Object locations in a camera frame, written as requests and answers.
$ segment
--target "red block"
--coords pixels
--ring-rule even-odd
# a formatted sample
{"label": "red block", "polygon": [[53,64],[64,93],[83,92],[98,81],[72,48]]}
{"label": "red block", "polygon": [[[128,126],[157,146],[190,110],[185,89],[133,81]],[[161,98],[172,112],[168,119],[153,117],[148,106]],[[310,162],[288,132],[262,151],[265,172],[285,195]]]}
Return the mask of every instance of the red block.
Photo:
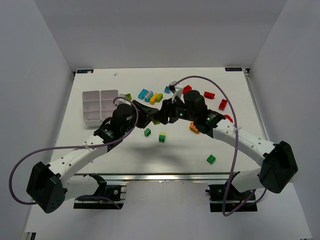
{"label": "red block", "polygon": [[230,122],[232,122],[232,123],[234,122],[229,115],[224,115],[224,116],[225,116],[225,118],[228,119]]}
{"label": "red block", "polygon": [[224,110],[226,105],[227,105],[228,101],[225,100],[225,99],[222,99],[222,101],[220,102],[220,105],[219,105],[219,110]]}
{"label": "red block", "polygon": [[207,99],[214,99],[215,98],[215,94],[208,92],[208,91],[205,91],[203,96]]}
{"label": "red block", "polygon": [[185,94],[186,92],[189,92],[190,90],[192,90],[192,87],[190,85],[187,85],[184,87],[182,94]]}

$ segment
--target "gray wall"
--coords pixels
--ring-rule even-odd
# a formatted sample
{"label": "gray wall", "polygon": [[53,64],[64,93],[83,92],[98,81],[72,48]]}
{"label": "gray wall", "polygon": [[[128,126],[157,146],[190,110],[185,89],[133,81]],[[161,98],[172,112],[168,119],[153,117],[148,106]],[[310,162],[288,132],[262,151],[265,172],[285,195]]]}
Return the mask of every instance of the gray wall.
{"label": "gray wall", "polygon": [[314,239],[320,239],[320,2],[289,0],[251,69],[271,140],[291,144],[293,179]]}
{"label": "gray wall", "polygon": [[249,68],[286,0],[35,0],[77,68]]}
{"label": "gray wall", "polygon": [[[11,198],[9,174],[24,155],[55,143],[72,72],[33,0],[2,0],[0,33],[0,238],[18,240],[29,207]],[[21,199],[31,200],[32,166],[50,154],[27,159],[16,172],[13,186]]]}

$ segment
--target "black label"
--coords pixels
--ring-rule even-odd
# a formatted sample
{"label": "black label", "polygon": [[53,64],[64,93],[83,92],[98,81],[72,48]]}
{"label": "black label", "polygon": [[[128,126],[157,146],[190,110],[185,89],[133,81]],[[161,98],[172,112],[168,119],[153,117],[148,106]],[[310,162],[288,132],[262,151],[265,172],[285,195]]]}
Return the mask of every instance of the black label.
{"label": "black label", "polygon": [[225,67],[226,72],[242,72],[241,67]]}
{"label": "black label", "polygon": [[78,69],[76,71],[77,74],[92,74],[93,72],[93,69]]}

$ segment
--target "white wall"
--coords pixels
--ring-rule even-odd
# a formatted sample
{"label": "white wall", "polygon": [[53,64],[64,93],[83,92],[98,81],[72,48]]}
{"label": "white wall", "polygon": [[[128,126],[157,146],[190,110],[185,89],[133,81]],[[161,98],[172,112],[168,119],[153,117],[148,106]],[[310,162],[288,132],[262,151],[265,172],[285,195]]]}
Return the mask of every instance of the white wall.
{"label": "white wall", "polygon": [[286,0],[35,0],[77,68],[250,68]]}
{"label": "white wall", "polygon": [[251,69],[271,140],[291,144],[293,179],[314,239],[320,239],[320,2],[288,0]]}
{"label": "white wall", "polygon": [[[55,143],[72,72],[33,0],[2,0],[0,33],[0,238],[18,240],[29,207],[11,198],[9,174],[24,155]],[[26,186],[32,166],[50,154],[18,169],[13,186],[19,198],[31,200]]]}

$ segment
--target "white table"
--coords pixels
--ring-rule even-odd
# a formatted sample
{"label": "white table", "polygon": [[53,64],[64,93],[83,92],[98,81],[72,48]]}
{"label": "white table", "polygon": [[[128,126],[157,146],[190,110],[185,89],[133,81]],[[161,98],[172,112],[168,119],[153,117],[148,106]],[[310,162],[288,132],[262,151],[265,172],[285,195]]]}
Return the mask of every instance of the white table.
{"label": "white table", "polygon": [[[88,128],[82,116],[82,92],[94,90],[119,90],[130,93],[138,99],[142,89],[163,93],[164,99],[172,94],[164,93],[165,86],[190,75],[208,77],[225,91],[235,109],[238,125],[248,132],[262,137],[262,130],[252,102],[248,85],[242,71],[226,72],[223,67],[216,68],[132,68],[132,69],[94,69],[93,73],[75,75],[72,91],[66,108],[57,146],[80,145],[95,128]],[[230,106],[218,110],[223,99],[219,90],[202,79],[186,80],[182,85],[190,85],[201,94],[204,91],[215,93],[214,99],[205,99],[208,107],[222,114],[232,116]],[[161,103],[153,105],[161,108]],[[111,152],[97,158],[79,173],[226,173],[230,171],[234,148],[207,135],[195,134],[189,130],[189,122],[178,120],[175,124],[148,126],[151,135],[145,137],[143,129],[135,129],[120,145]],[[166,141],[159,143],[159,132],[166,132]],[[56,150],[52,159],[65,155],[69,150]],[[212,154],[216,162],[210,165],[206,159]],[[247,171],[258,165],[249,157],[238,154],[236,171]]]}
{"label": "white table", "polygon": [[[118,89],[137,99],[142,88],[162,93],[168,83],[189,75],[201,75],[216,81],[229,96],[239,125],[258,137],[263,136],[243,72],[225,72],[224,68],[95,69],[93,73],[75,76],[56,145],[81,144],[93,133],[94,128],[88,129],[82,119],[83,91]],[[222,95],[214,86],[201,79],[184,82],[184,85],[187,84],[202,94],[204,91],[215,93],[215,99],[206,99],[206,103],[210,109],[219,112]],[[229,106],[221,113],[231,116]],[[152,131],[149,137],[144,136],[143,130],[135,129],[119,146],[79,173],[123,173],[127,181],[148,179],[148,176],[135,176],[141,173],[167,173],[166,177],[175,179],[172,173],[230,171],[234,149],[206,135],[193,133],[189,130],[188,122],[179,120],[175,124],[150,125],[149,128]],[[167,132],[164,144],[158,142],[160,131]],[[52,159],[67,152],[55,151]],[[210,154],[217,158],[213,165],[206,162]],[[236,170],[256,167],[253,160],[242,153],[238,155]],[[109,178],[122,179],[122,176],[111,175]],[[258,212],[236,212],[224,217],[220,212],[210,212],[209,197],[204,192],[208,185],[206,181],[195,182],[201,183],[132,181],[127,185],[125,203],[120,211],[73,209],[73,199],[64,202],[50,214],[33,205],[25,232],[35,232],[35,240],[311,238],[291,183],[281,194],[268,192],[258,205]],[[262,190],[257,190],[258,197],[261,193]]]}

